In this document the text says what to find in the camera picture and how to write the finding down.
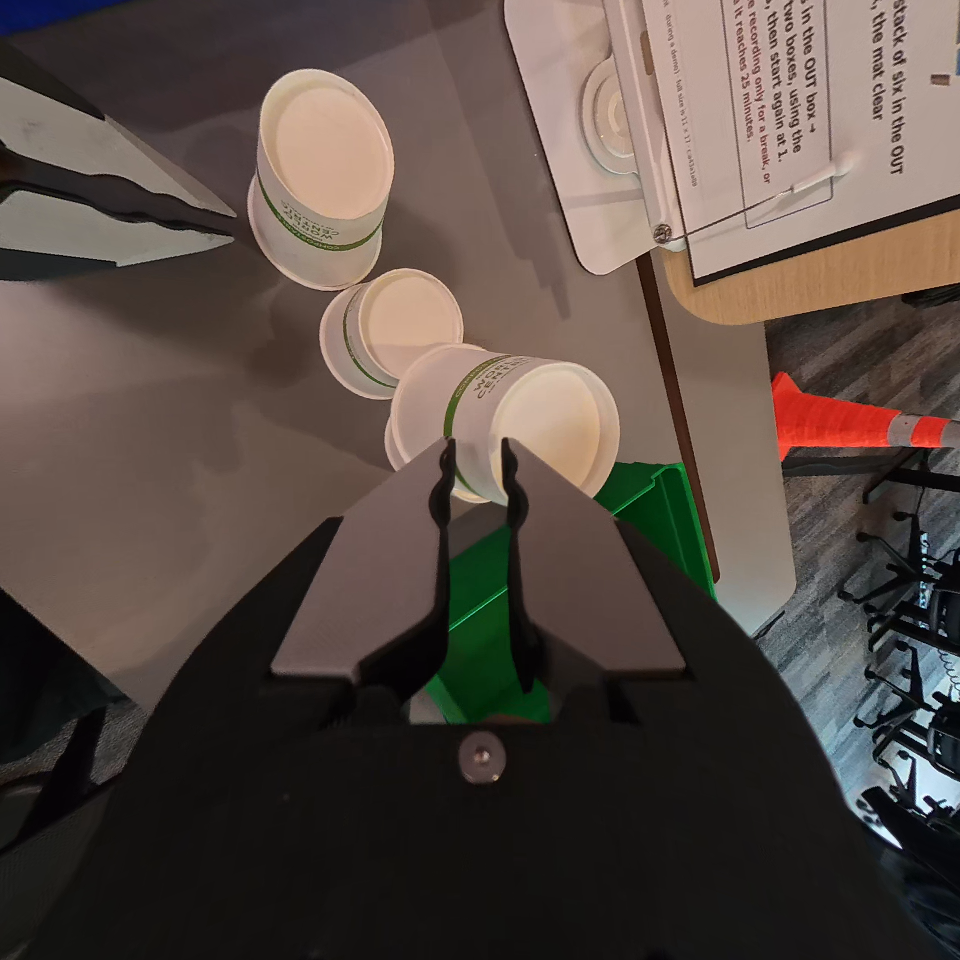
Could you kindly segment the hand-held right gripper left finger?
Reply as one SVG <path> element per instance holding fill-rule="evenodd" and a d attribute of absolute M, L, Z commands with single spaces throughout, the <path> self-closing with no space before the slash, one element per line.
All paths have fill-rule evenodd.
<path fill-rule="evenodd" d="M 455 440 L 440 438 L 343 515 L 274 676 L 384 687 L 401 702 L 426 686 L 449 649 L 454 475 Z"/>

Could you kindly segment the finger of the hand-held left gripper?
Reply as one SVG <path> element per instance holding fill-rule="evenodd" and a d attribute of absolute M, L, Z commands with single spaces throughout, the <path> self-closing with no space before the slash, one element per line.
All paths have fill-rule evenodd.
<path fill-rule="evenodd" d="M 79 174 L 124 177 L 151 193 L 235 217 L 208 187 L 5 40 L 1 77 L 6 148 Z"/>
<path fill-rule="evenodd" d="M 235 212 L 177 184 L 102 180 L 2 189 L 1 279 L 35 282 L 205 253 L 233 242 Z"/>

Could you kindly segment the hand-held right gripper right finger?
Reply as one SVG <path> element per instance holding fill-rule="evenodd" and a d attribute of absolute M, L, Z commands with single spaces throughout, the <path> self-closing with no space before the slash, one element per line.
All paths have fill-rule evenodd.
<path fill-rule="evenodd" d="M 501 441 L 501 468 L 521 689 L 681 678 L 685 658 L 613 516 L 516 438 Z"/>

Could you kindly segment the green plastic bin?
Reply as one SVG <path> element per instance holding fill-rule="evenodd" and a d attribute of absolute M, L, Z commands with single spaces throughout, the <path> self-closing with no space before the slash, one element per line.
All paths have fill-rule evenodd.
<path fill-rule="evenodd" d="M 681 463 L 618 462 L 595 499 L 715 597 L 714 572 Z M 477 724 L 495 714 L 534 722 L 550 718 L 547 690 L 536 681 L 524 692 L 512 659 L 509 541 L 505 510 L 497 505 L 478 506 L 451 528 L 448 652 L 425 688 L 450 724 Z"/>

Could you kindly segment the white paper cup green band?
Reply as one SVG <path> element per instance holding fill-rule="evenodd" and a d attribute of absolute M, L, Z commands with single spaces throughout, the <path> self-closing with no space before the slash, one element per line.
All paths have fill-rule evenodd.
<path fill-rule="evenodd" d="M 390 270 L 336 294 L 318 329 L 332 377 L 373 401 L 389 401 L 424 354 L 463 341 L 456 298 L 437 277 L 415 269 Z"/>
<path fill-rule="evenodd" d="M 294 70 L 261 104 L 251 234 L 287 279 L 351 287 L 377 263 L 394 174 L 390 134 L 369 98 L 328 71 Z"/>
<path fill-rule="evenodd" d="M 519 441 L 591 498 L 620 443 L 617 403 L 590 369 L 468 343 L 435 346 L 414 361 L 394 391 L 390 428 L 405 463 L 453 439 L 455 495 L 499 505 L 507 503 L 503 439 Z"/>

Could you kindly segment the large blue plastic bin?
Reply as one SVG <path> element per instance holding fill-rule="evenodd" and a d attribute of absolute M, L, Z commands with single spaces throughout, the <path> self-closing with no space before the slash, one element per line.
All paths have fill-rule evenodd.
<path fill-rule="evenodd" d="M 85 1 L 1 1 L 1 37 L 42 29 L 86 10 Z"/>

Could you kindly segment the light grey desk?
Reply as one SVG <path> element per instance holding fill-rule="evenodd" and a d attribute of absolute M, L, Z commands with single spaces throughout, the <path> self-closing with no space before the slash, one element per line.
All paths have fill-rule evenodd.
<path fill-rule="evenodd" d="M 695 316 L 669 285 L 666 254 L 651 258 L 718 563 L 716 597 L 754 635 L 797 584 L 764 326 Z"/>

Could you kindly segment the orange traffic cone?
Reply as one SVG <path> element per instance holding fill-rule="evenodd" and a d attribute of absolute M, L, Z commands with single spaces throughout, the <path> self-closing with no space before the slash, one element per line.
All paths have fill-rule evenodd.
<path fill-rule="evenodd" d="M 786 372 L 772 381 L 779 460 L 794 449 L 957 450 L 959 421 L 804 392 Z"/>

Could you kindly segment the black office chair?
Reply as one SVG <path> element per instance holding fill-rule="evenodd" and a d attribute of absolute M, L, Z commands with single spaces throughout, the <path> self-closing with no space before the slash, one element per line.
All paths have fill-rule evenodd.
<path fill-rule="evenodd" d="M 946 771 L 949 776 L 958 777 L 959 703 L 934 691 L 931 697 L 936 704 L 931 704 L 917 650 L 906 643 L 899 643 L 897 648 L 910 653 L 909 665 L 900 671 L 907 687 L 897 686 L 889 678 L 866 667 L 863 671 L 865 679 L 884 685 L 894 694 L 896 703 L 870 721 L 854 716 L 853 725 L 871 731 L 871 757 L 876 763 L 885 764 L 885 752 L 895 745 Z"/>
<path fill-rule="evenodd" d="M 892 518 L 908 524 L 907 544 L 902 549 L 878 534 L 856 534 L 858 543 L 881 549 L 889 560 L 886 570 L 891 577 L 861 596 L 841 589 L 837 597 L 858 607 L 867 618 L 870 654 L 888 638 L 895 638 L 900 650 L 905 650 L 908 642 L 915 642 L 958 661 L 958 549 L 934 556 L 917 510 L 897 510 Z"/>

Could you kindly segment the white stand base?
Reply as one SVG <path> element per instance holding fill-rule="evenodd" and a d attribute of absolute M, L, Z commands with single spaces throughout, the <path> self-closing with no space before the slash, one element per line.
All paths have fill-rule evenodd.
<path fill-rule="evenodd" d="M 512 51 L 582 267 L 687 246 L 640 1 L 506 1 Z"/>

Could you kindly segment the white instruction sheet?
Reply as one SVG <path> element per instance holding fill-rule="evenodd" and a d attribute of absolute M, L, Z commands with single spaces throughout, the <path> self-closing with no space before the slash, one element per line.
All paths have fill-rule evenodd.
<path fill-rule="evenodd" d="M 695 286 L 958 209 L 957 1 L 642 7 Z"/>

